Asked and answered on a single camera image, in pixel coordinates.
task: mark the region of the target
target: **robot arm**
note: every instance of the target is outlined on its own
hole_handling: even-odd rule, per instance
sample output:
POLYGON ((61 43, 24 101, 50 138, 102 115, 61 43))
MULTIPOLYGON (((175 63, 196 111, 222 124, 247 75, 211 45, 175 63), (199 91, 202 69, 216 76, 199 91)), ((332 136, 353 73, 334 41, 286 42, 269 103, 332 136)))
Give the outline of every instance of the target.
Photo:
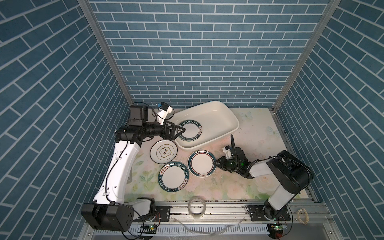
POLYGON ((166 103, 161 103, 158 107, 157 121, 147 122, 148 107, 131 106, 128 125, 115 131, 115 146, 106 177, 93 203, 83 204, 81 210, 93 229, 125 232, 132 220, 139 215, 147 215, 154 208, 151 200, 144 198, 128 205, 123 203, 126 182, 143 140, 153 136, 174 140, 185 131, 185 128, 167 120, 166 116, 172 112, 172 107, 166 103))
POLYGON ((231 147, 223 148, 223 152, 225 156, 216 160, 215 165, 225 171, 237 172, 248 179, 275 175, 280 185, 264 203, 265 217, 270 220, 278 218, 284 206, 300 193, 314 176, 309 167, 285 150, 267 160, 249 162, 241 148, 235 147, 232 135, 231 147))

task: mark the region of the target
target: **rubber band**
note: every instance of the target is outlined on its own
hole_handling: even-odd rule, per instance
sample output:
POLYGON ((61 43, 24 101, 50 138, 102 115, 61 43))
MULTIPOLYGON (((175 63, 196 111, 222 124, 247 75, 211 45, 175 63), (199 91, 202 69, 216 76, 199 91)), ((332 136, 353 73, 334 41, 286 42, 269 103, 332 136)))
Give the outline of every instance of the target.
POLYGON ((307 210, 305 209, 300 209, 297 211, 297 219, 299 220, 299 222, 301 222, 302 224, 304 225, 307 225, 307 223, 310 221, 310 217, 308 216, 308 213, 307 213, 307 210), (305 222, 303 222, 300 218, 300 212, 304 212, 305 213, 305 222))

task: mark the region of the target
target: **blue brick wallpaper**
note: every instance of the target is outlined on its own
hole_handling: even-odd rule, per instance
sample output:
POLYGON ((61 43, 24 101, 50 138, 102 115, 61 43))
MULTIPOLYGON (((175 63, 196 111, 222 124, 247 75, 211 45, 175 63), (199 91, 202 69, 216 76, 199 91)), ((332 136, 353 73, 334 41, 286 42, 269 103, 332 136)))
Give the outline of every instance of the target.
POLYGON ((345 239, 384 239, 383 12, 342 0, 278 110, 345 239))
POLYGON ((0 239, 73 239, 127 104, 76 0, 0 1, 0 239))
POLYGON ((328 0, 91 0, 136 101, 272 107, 328 0))

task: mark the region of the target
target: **clear tape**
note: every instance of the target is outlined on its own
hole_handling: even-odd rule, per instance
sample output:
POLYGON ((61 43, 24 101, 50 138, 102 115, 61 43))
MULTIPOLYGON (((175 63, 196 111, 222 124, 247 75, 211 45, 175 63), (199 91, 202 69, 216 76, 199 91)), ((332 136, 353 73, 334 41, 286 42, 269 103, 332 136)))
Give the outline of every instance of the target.
POLYGON ((205 204, 205 201, 204 201, 202 198, 200 198, 200 197, 195 197, 195 198, 191 199, 191 200, 189 201, 189 203, 188 203, 188 212, 189 212, 189 215, 191 215, 194 219, 199 219, 199 218, 201 218, 201 217, 204 215, 206 209, 207 209, 207 205, 205 204), (194 202, 196 202, 196 201, 197 201, 197 202, 201 202, 201 203, 203 204, 203 211, 202 211, 201 213, 199 213, 199 214, 193 213, 193 212, 191 211, 191 204, 194 203, 194 202))

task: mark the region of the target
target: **ceramic plate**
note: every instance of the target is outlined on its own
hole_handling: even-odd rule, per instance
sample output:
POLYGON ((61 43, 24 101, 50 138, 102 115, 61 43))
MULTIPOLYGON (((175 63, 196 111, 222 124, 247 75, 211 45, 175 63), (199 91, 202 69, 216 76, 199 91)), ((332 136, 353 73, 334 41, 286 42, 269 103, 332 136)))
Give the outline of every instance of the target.
POLYGON ((190 142, 198 139, 203 132, 201 124, 194 120, 182 121, 180 127, 185 128, 185 132, 179 136, 180 139, 190 142))
POLYGON ((189 172, 181 162, 170 162, 159 172, 159 185, 167 192, 177 192, 187 184, 189 172))
POLYGON ((198 177, 208 177, 216 169, 213 164, 214 161, 216 161, 216 158, 212 153, 206 150, 198 150, 189 156, 188 168, 192 174, 198 177))
POLYGON ((155 143, 150 152, 152 161, 165 164, 172 161, 177 154, 177 146, 170 140, 160 140, 155 143))

